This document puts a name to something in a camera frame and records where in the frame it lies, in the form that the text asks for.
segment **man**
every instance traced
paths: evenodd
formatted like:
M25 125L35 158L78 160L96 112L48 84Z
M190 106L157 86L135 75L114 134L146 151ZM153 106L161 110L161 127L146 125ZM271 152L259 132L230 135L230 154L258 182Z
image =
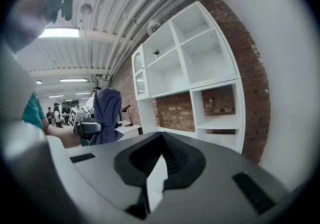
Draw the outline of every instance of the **man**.
M51 118L52 118L51 108L50 108L50 107L48 107L48 112L46 113L46 119L48 120L49 125L51 125L51 124L52 124L52 120L51 120Z
M65 124L67 125L67 126L69 126L69 116L70 116L70 112L71 112L71 110L70 110L70 107L69 106L67 106L67 104L66 104L66 102L65 101L63 101L62 102L62 115L63 115L63 117L64 117L64 120L65 120Z
M8 66L15 68L20 73L20 77L24 75L25 71L21 71L17 68L18 65L15 64L15 60L12 58L10 49L13 52L21 50L37 39L44 32L48 24L52 21L55 23L61 2L62 0L17 0L13 5L12 10L6 19L3 30L3 35L8 47L2 47L3 57L1 61L8 63ZM7 73L11 75L17 74L11 72L12 68L6 69L6 67L4 67L3 70L4 71L1 71L3 76L7 76ZM18 79L18 75L17 79L14 78L12 81L19 85L20 81ZM8 97L1 97L1 104L7 105L7 107L4 108L6 114L5 117L21 117L21 106L18 108L18 105L23 104L25 106L27 101L26 97L30 97L31 95L22 114L22 119L25 122L41 128L46 135L53 135L60 138L65 148L80 145L80 140L75 137L71 129L60 129L49 125L35 93L32 93L32 91L30 92L30 89L34 88L31 86L30 78L28 78L27 82L28 85L20 82L20 87L18 87L15 95L12 97L14 100L18 99L18 101L15 102L15 106L12 104L12 111L10 111L11 103L7 100ZM5 92L8 91L8 88L9 85L4 84Z

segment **black slot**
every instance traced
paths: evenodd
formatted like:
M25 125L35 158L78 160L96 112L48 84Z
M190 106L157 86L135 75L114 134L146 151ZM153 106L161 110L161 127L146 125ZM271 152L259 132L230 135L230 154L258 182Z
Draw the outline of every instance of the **black slot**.
M76 157L71 157L71 162L72 163L77 163L77 162L81 162L90 158L95 158L96 156L92 153L88 153L88 154L84 154L84 155L80 155L80 156L76 156Z
M251 179L248 174L238 173L233 176L233 180L259 214L263 214L275 206L274 201L253 181L253 179Z

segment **people in background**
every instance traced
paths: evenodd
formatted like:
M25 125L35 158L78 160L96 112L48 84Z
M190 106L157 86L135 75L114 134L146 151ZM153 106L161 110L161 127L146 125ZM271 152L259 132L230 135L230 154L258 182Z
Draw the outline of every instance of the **people in background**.
M63 128L62 127L63 120L62 120L62 117L61 117L61 114L59 111L59 105L60 104L57 102L54 103L53 114L54 114L54 119L55 119L55 126Z
M28 46L44 32L47 25L55 23L61 4L62 0L16 0L3 27L3 35L11 51L16 53ZM35 93L30 96L22 119L41 128L46 135L60 138L65 148L80 145L80 140L71 129L49 125Z
M67 126L69 126L69 116L70 116L70 112L71 112L70 107L67 106L67 104L66 104L65 101L63 101L63 102L62 102L62 111L61 111L61 113L62 113L62 115L63 115L63 117L64 117L64 119L65 119L65 124L66 124Z
M51 112L51 108L48 107L48 112L46 113L46 119L48 120L49 125L52 124L51 118L53 117L53 113Z

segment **ceiling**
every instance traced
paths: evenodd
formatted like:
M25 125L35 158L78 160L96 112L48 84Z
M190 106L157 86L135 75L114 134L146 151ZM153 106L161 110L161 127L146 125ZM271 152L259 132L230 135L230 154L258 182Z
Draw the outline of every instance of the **ceiling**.
M42 81L36 87L39 98L56 94L63 94L65 98L71 99L81 98L75 92L91 91L101 82L102 74L114 74L117 71L125 56L145 35L150 19L161 18L184 0L157 0L155 4L154 0L145 0L141 8L136 9L137 12L132 21L128 22L122 37L119 36L119 44L115 46L121 26L128 21L128 14L133 12L137 2L141 0L73 1L72 19L65 21L59 14L57 22L50 26L79 27L80 38L39 38L17 54L30 75L35 80ZM84 3L92 5L93 12L90 15L80 12ZM120 49L128 31L134 26L135 19L149 6L153 8L148 9L140 26L128 36L127 43ZM88 82L61 83L60 78L87 78Z

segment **ceiling light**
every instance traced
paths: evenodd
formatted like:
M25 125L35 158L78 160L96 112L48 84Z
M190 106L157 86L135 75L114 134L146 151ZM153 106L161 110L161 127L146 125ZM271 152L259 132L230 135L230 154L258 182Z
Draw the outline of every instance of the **ceiling light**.
M87 82L86 78L61 78L60 82Z
M74 27L56 27L47 28L39 38L46 37L72 37L79 38L79 28Z
M49 98L54 98L54 97L63 97L63 95L53 95L53 96L49 96Z
M89 93L76 93L76 94L91 94L91 93L89 92Z

